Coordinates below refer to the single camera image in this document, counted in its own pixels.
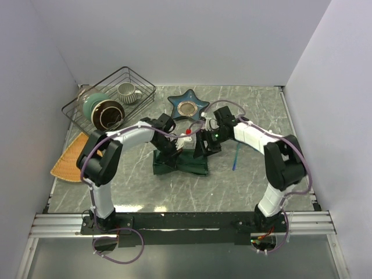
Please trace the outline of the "dark green cloth napkin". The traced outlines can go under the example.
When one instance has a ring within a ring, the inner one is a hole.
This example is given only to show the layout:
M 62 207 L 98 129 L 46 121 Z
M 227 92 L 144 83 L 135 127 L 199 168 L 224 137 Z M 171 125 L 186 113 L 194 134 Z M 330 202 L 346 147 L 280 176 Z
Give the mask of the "dark green cloth napkin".
M 176 165 L 170 167 L 160 161 L 160 151 L 153 151 L 152 169 L 154 175 L 168 174 L 174 171 L 181 171 L 197 176 L 206 177 L 209 174 L 207 157 L 200 156 L 193 157 L 194 151 L 192 149 L 185 149 L 181 152 L 176 160 Z

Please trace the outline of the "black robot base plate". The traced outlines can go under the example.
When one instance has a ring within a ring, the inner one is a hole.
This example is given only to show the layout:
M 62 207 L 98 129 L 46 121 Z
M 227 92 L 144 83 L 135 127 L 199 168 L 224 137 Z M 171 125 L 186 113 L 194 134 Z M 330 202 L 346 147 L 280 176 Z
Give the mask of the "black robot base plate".
M 254 212 L 116 213 L 96 228 L 91 214 L 83 218 L 81 235 L 115 237 L 120 248 L 145 245 L 250 245 L 251 234 L 284 233 L 282 214 L 263 219 Z

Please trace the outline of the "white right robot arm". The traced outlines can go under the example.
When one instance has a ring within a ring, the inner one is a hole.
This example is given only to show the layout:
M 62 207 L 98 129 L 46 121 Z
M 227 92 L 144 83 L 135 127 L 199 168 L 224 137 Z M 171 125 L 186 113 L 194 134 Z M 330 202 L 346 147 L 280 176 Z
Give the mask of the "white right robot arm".
M 208 157 L 221 151 L 221 143 L 227 140 L 245 144 L 264 156 L 264 166 L 268 186 L 263 198 L 257 205 L 260 214 L 254 218 L 255 227 L 266 232 L 275 223 L 274 215 L 279 213 L 286 194 L 307 175 L 303 154 L 294 135 L 273 134 L 246 117 L 236 118 L 228 106 L 213 112 L 212 119 L 201 114 L 204 128 L 196 133 L 194 158 Z

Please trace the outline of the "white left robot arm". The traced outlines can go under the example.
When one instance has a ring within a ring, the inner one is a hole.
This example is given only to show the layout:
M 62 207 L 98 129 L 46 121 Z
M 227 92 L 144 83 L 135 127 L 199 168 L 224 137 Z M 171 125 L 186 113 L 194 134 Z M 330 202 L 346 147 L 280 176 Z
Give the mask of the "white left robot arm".
M 90 216 L 101 233 L 110 233 L 116 226 L 110 182 L 116 175 L 121 154 L 139 144 L 151 143 L 159 152 L 155 158 L 173 170 L 181 153 L 177 137 L 170 134 L 175 127 L 174 120 L 163 113 L 158 119 L 145 117 L 122 130 L 107 133 L 96 130 L 88 137 L 76 165 L 90 191 Z

